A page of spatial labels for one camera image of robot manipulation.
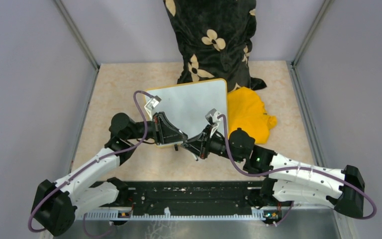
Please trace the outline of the black floral blanket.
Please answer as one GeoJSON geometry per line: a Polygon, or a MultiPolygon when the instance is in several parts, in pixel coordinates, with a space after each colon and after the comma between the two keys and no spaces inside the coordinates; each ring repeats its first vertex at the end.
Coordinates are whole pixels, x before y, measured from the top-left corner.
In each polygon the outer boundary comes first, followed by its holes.
{"type": "Polygon", "coordinates": [[[227,91],[261,90],[250,75],[252,37],[257,28],[255,0],[165,0],[183,70],[178,84],[224,79],[227,91]]]}

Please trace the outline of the yellow-framed whiteboard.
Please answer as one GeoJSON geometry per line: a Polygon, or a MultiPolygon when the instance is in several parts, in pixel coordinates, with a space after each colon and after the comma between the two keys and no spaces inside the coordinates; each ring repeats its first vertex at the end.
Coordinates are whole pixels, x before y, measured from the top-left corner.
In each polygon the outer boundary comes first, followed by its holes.
{"type": "MultiPolygon", "coordinates": [[[[164,112],[174,126],[188,135],[188,139],[200,134],[209,124],[205,115],[211,109],[217,109],[222,114],[227,114],[228,111],[227,84],[221,78],[147,89],[146,92],[148,93],[144,97],[146,102],[152,96],[158,96],[162,100],[153,110],[153,115],[164,112]]],[[[146,113],[146,117],[150,122],[146,136],[153,139],[152,116],[146,113]]]]}

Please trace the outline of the yellow t-shirt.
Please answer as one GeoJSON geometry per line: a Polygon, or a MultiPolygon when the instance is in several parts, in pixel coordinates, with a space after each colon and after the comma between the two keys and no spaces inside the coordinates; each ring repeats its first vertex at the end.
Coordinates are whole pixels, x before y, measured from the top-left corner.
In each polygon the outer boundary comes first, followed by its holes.
{"type": "Polygon", "coordinates": [[[278,121],[268,114],[261,97],[253,90],[242,87],[227,94],[228,135],[241,128],[256,144],[266,144],[270,130],[278,121]]]}

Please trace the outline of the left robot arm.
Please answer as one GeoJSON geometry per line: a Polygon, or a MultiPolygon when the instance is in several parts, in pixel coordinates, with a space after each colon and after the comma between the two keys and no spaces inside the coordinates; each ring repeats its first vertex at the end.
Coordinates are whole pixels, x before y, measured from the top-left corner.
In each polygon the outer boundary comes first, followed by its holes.
{"type": "Polygon", "coordinates": [[[188,136],[171,124],[165,113],[153,115],[151,121],[134,122],[127,114],[118,113],[111,119],[110,139],[87,163],[68,175],[51,182],[44,180],[37,187],[28,219],[30,231],[36,220],[54,236],[65,233],[76,219],[101,206],[131,207],[132,194],[128,185],[116,177],[99,178],[125,163],[138,145],[153,139],[157,145],[185,141],[188,136]]]}

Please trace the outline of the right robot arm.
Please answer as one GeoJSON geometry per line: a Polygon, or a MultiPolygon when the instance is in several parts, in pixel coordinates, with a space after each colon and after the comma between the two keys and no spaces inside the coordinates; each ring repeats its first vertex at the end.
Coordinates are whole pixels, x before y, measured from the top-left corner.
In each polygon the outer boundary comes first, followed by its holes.
{"type": "Polygon", "coordinates": [[[260,191],[264,204],[301,201],[328,206],[351,218],[363,218],[365,182],[357,167],[346,165],[344,169],[331,169],[287,158],[257,146],[255,139],[241,128],[233,131],[229,138],[210,131],[211,127],[207,126],[181,147],[200,159],[213,153],[232,159],[234,167],[243,162],[244,175],[265,177],[265,187],[260,191]]]}

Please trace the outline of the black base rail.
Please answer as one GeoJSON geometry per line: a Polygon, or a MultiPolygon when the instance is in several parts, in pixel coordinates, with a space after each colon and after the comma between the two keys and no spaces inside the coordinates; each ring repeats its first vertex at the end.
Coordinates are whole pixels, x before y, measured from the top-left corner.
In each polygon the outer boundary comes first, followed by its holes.
{"type": "Polygon", "coordinates": [[[272,223],[290,201],[279,202],[262,181],[115,182],[120,195],[101,209],[120,208],[127,220],[254,218],[272,223]]]}

